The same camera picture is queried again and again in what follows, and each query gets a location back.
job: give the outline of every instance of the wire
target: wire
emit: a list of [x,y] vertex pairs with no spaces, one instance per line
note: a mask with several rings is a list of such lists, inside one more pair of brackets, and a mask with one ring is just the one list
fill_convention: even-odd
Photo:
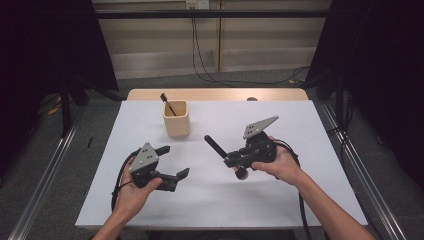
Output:
[[[273,142],[280,147],[285,148],[287,151],[289,151],[290,155],[293,157],[294,161],[297,163],[297,165],[300,167],[300,162],[298,159],[298,155],[293,151],[293,149],[288,145],[286,142],[275,139]],[[305,202],[303,201],[302,195],[299,193],[299,208],[300,208],[300,215],[302,217],[302,223],[303,223],[303,229],[305,230],[306,237],[308,240],[312,239],[311,232],[309,231],[308,221],[306,220],[306,214],[305,214]]]
[[[192,25],[192,29],[193,29],[193,51],[192,51],[192,56],[193,56],[193,68],[194,68],[194,72],[196,73],[196,75],[200,78],[200,79],[202,79],[203,81],[206,81],[206,82],[213,82],[213,83],[219,83],[219,84],[223,84],[223,85],[225,85],[225,86],[227,86],[227,87],[231,87],[231,88],[234,88],[234,86],[232,86],[232,85],[229,85],[229,84],[227,84],[227,83],[225,83],[225,82],[220,82],[220,81],[217,81],[216,79],[214,79],[209,73],[208,73],[208,71],[206,71],[206,68],[205,68],[205,65],[203,64],[203,58],[202,58],[202,54],[200,53],[200,46],[199,46],[199,40],[198,40],[198,37],[197,37],[197,27],[196,27],[196,18],[192,18],[191,19],[191,25]],[[210,80],[209,79],[206,79],[206,78],[203,78],[198,72],[197,72],[197,69],[196,69],[196,63],[195,63],[195,60],[194,60],[194,52],[195,52],[195,44],[194,44],[194,42],[196,41],[196,45],[197,45],[197,53],[198,53],[198,55],[199,55],[199,58],[200,58],[200,63],[202,64],[202,67],[203,67],[203,71],[206,73],[206,75],[210,78]]]
[[116,205],[116,200],[118,199],[118,193],[121,190],[121,188],[133,181],[129,181],[127,183],[122,184],[121,186],[119,186],[119,184],[121,183],[121,177],[122,177],[122,173],[124,172],[125,169],[125,165],[127,165],[127,163],[131,160],[132,157],[137,156],[137,154],[140,152],[140,149],[138,149],[137,151],[132,152],[127,159],[125,159],[124,163],[121,166],[121,169],[119,170],[119,174],[118,174],[118,178],[116,179],[116,184],[115,184],[115,188],[112,192],[112,201],[111,201],[111,207],[112,207],[112,211],[113,209],[115,209],[115,205]]
[[[192,56],[193,56],[193,68],[194,68],[194,72],[196,73],[196,75],[206,81],[206,82],[213,82],[213,83],[219,83],[219,84],[223,84],[225,86],[228,87],[232,87],[234,88],[234,86],[228,84],[228,83],[247,83],[247,84],[265,84],[265,85],[272,85],[272,84],[278,84],[278,83],[284,83],[287,82],[289,80],[292,80],[294,77],[296,77],[299,73],[301,73],[303,70],[305,69],[309,69],[309,66],[303,66],[303,67],[298,67],[295,68],[292,71],[292,75],[288,78],[285,78],[283,80],[279,80],[279,81],[274,81],[274,82],[254,82],[254,81],[238,81],[238,80],[217,80],[215,78],[213,78],[208,71],[205,68],[205,65],[203,64],[203,59],[202,59],[202,54],[200,53],[200,47],[199,47],[199,40],[198,40],[198,36],[197,36],[197,24],[196,24],[196,18],[192,18],[192,32],[193,32],[193,51],[192,51]],[[200,59],[200,63],[202,65],[203,71],[205,72],[205,74],[209,77],[209,79],[203,78],[196,69],[196,64],[195,64],[195,58],[194,58],[194,52],[195,52],[195,45],[197,46],[197,53],[199,55],[199,59]]]

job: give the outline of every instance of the white paper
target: white paper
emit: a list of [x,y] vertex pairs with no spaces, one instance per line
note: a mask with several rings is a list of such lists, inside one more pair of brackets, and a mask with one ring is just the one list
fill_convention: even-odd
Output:
[[[247,124],[275,115],[265,129],[287,142],[302,169],[342,208],[367,224],[334,149],[311,101],[191,101],[188,137],[168,137],[161,101],[126,101],[100,161],[76,226],[97,229],[111,213],[110,199],[125,158],[145,142],[171,146],[157,170],[175,175],[190,168],[175,192],[154,191],[127,227],[140,229],[273,229],[302,226],[297,190],[273,176],[249,169],[238,180],[232,169],[204,141],[210,135],[226,152],[243,147]],[[320,225],[306,206],[308,224]]]

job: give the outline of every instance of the hand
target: hand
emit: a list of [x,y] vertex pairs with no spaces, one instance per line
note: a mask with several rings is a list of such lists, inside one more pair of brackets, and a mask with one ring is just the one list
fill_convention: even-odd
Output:
[[252,167],[273,175],[290,185],[296,185],[297,179],[304,173],[297,165],[290,152],[280,146],[277,146],[277,156],[273,162],[253,162]]
[[[129,167],[135,157],[130,159],[122,173],[121,186],[133,180]],[[113,214],[123,217],[127,221],[131,220],[143,208],[149,194],[153,192],[162,183],[162,179],[155,178],[145,187],[138,188],[133,182],[126,184],[121,188]]]

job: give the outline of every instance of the wall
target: wall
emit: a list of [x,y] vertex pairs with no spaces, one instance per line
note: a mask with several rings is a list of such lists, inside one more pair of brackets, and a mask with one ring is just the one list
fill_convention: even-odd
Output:
[[[182,10],[185,1],[93,0],[96,10]],[[210,0],[210,9],[328,9],[330,0]],[[191,19],[99,20],[118,79],[193,70]],[[196,19],[208,72],[310,65],[324,19]],[[195,63],[202,71],[197,46]]]

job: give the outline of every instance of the wooden cup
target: wooden cup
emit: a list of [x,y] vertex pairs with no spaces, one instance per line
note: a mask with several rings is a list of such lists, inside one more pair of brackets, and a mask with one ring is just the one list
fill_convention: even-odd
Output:
[[190,116],[188,114],[188,104],[186,101],[174,100],[165,103],[163,109],[163,120],[168,136],[173,138],[185,137],[190,134]]

